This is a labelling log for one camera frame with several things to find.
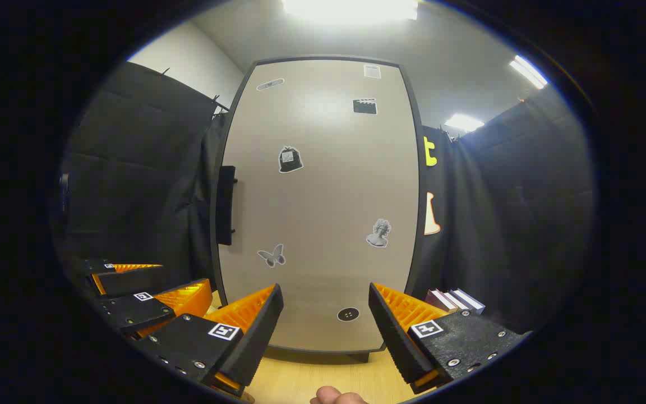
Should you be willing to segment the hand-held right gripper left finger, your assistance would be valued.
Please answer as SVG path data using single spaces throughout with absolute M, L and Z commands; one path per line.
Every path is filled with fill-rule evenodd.
M 282 289 L 275 283 L 211 314 L 181 313 L 135 347 L 196 386 L 243 397 L 283 309 Z

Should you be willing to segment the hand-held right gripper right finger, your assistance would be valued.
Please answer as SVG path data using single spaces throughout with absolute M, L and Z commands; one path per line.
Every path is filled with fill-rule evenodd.
M 528 338 L 483 315 L 466 292 L 430 291 L 427 301 L 370 283 L 368 304 L 393 363 L 413 393 L 477 373 Z

